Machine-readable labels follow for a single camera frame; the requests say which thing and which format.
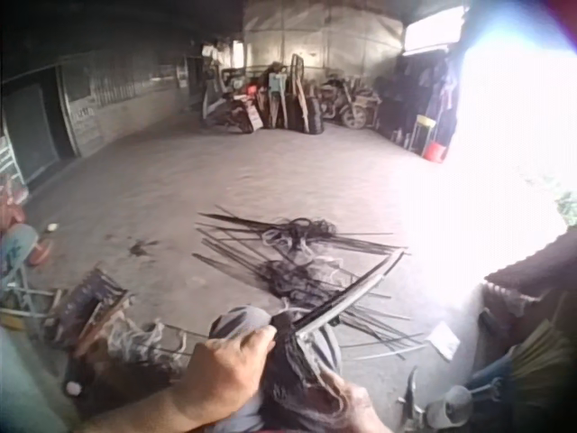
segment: window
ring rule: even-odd
[[[233,68],[244,68],[244,45],[240,41],[233,42]]]
[[[405,33],[405,51],[440,47],[461,39],[464,8],[447,9],[412,23]]]

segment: garage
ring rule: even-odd
[[[167,413],[174,431],[562,422],[577,94],[554,77],[577,57],[555,10],[177,3],[170,23],[202,17],[187,43],[156,28],[41,73],[73,162],[28,198],[2,189],[3,431],[162,431]],[[8,102],[34,88],[14,83]],[[32,106],[11,104],[9,175],[37,190],[16,110]],[[215,379],[252,365],[215,354],[268,324],[256,383]],[[211,401],[240,406],[164,406],[217,384]]]

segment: concrete floor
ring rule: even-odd
[[[368,130],[328,125],[318,136],[199,132],[191,116],[181,115],[78,161],[35,194],[27,207],[32,224],[60,227],[50,261],[34,272],[33,282],[73,288],[101,262],[136,293],[130,314],[138,323],[161,318],[205,333],[216,316],[232,307],[252,304],[275,312],[280,302],[191,257],[193,252],[211,255],[195,228],[198,212],[221,205],[265,221],[322,217],[342,232],[394,232],[380,240],[407,245],[413,255],[379,288],[393,299],[371,299],[373,307],[411,316],[410,322],[394,324],[408,333],[427,335],[444,320],[461,346],[450,363],[432,347],[408,354],[405,361],[347,361],[380,351],[377,346],[347,349],[344,376],[368,388],[392,428],[400,416],[397,397],[415,365],[421,404],[469,378],[481,301],[474,272],[466,277],[455,272],[459,264],[445,255],[453,246],[443,243],[449,228],[441,229],[443,213],[431,207],[431,197],[447,182],[442,166]],[[146,247],[148,256],[135,257],[129,249],[136,240],[158,243]],[[344,265],[361,272],[376,261],[347,255]],[[368,340],[348,328],[336,332],[343,344]]]

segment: clothes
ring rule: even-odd
[[[270,323],[271,315],[263,309],[253,306],[237,307],[224,314],[212,324],[210,338],[225,338],[246,334],[253,330],[265,327]],[[330,327],[324,327],[312,335],[312,348],[319,360],[331,370],[341,372],[341,351]],[[206,427],[204,431],[211,433],[242,433],[263,430],[279,430],[280,428],[310,431],[304,419],[283,417],[279,414],[275,419],[270,419],[264,413],[263,407],[266,401],[263,393],[259,392],[242,408],[227,419],[218,421],[213,426]]]

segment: wheel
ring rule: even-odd
[[[233,112],[231,113],[231,117],[234,122],[238,125],[241,129],[243,134],[252,134],[254,132],[254,128],[252,127],[251,118],[249,117],[246,108],[244,105],[234,104]]]
[[[296,95],[287,95],[287,121],[288,128],[291,131],[299,131],[302,133],[304,129],[303,110],[298,102]]]
[[[251,119],[246,111],[242,111],[237,116],[238,120],[238,127],[241,128],[243,134],[252,134],[254,132],[254,128],[252,127]]]
[[[367,124],[367,112],[361,106],[353,106],[353,111],[350,107],[341,114],[341,120],[343,124],[350,129],[362,129]]]
[[[325,131],[325,121],[321,104],[316,97],[307,98],[308,133],[312,135],[322,134]]]

